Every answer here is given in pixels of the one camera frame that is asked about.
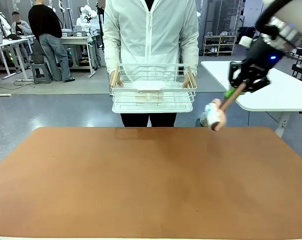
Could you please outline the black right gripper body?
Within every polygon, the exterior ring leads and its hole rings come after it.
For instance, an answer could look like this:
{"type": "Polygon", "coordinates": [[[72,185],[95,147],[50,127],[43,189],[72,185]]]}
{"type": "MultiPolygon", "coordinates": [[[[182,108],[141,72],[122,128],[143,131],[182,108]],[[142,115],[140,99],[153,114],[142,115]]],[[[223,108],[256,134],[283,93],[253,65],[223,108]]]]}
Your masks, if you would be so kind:
{"type": "Polygon", "coordinates": [[[282,58],[283,51],[274,48],[259,36],[253,40],[242,61],[242,71],[248,73],[250,70],[257,70],[267,74],[282,58]]]}

